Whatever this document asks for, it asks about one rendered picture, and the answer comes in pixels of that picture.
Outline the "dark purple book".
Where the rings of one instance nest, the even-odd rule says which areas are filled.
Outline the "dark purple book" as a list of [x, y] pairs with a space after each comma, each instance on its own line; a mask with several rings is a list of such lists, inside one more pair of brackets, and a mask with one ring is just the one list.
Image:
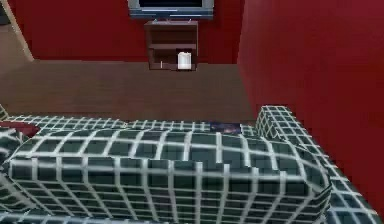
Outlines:
[[240, 134], [241, 127], [238, 123], [211, 122], [210, 131], [227, 133], [227, 134]]

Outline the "white box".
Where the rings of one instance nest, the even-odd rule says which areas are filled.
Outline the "white box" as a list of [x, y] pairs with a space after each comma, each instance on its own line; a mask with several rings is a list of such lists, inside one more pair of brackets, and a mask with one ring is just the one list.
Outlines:
[[177, 68], [179, 70], [190, 70], [192, 68], [192, 54], [189, 52], [179, 52]]

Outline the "green white checked sofa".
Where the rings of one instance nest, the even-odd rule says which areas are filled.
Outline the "green white checked sofa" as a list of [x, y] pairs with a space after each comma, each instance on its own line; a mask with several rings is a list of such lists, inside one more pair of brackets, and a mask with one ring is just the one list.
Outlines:
[[207, 121], [9, 115], [0, 224], [384, 224], [284, 106], [240, 134]]

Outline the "brown wooden shelf unit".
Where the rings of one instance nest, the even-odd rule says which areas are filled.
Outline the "brown wooden shelf unit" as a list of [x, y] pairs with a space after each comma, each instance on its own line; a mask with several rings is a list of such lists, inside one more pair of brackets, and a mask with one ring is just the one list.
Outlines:
[[[198, 22], [153, 20], [145, 25], [150, 70], [196, 71], [198, 65]], [[192, 68], [177, 68], [178, 53], [192, 54]]]

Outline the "grey television set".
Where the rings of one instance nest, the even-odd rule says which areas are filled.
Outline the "grey television set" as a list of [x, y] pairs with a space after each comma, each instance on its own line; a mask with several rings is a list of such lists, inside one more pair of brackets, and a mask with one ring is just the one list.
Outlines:
[[215, 0], [127, 0], [129, 14], [140, 19], [212, 19]]

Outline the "dark red cushion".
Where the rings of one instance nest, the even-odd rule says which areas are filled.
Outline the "dark red cushion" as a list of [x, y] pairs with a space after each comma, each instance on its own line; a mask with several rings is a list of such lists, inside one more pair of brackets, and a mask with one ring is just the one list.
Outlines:
[[40, 131], [38, 126], [24, 122], [1, 121], [0, 127], [14, 128], [29, 138], [35, 136]]

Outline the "beige door frame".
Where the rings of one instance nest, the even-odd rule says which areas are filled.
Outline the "beige door frame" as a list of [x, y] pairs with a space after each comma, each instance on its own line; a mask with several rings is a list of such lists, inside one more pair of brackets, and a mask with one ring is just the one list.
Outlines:
[[21, 44], [21, 47], [22, 47], [22, 50], [24, 52], [24, 55], [26, 56], [27, 60], [32, 62], [34, 61], [34, 57], [29, 49], [29, 46], [26, 42], [26, 39], [24, 38], [24, 35], [17, 23], [17, 19], [14, 15], [14, 13], [12, 12], [12, 9], [11, 9], [11, 6], [9, 5], [8, 3], [8, 0], [0, 0], [0, 3], [2, 4], [4, 10], [5, 10], [5, 13], [8, 17], [8, 19], [10, 20], [10, 24], [16, 34], [16, 37], [19, 41], [19, 43]]

